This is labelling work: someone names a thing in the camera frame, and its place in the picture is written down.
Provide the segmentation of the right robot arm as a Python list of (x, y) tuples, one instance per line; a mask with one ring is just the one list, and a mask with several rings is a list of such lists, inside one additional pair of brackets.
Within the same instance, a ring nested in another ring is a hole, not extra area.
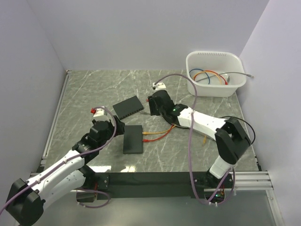
[(215, 118), (183, 105), (175, 104), (167, 91), (159, 90), (148, 97), (150, 114), (162, 116), (169, 124), (193, 129), (212, 138), (218, 157), (209, 169), (207, 183), (217, 188), (223, 176), (237, 164), (252, 142), (237, 118)]

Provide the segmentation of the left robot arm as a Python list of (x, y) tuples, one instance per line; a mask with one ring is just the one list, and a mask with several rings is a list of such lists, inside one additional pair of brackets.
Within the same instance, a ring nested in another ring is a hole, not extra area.
[(32, 226), (53, 202), (73, 189), (89, 189), (95, 184), (95, 173), (87, 163), (94, 159), (116, 136), (123, 135), (125, 124), (112, 120), (92, 121), (93, 126), (58, 162), (38, 175), (16, 180), (2, 208), (20, 225)]

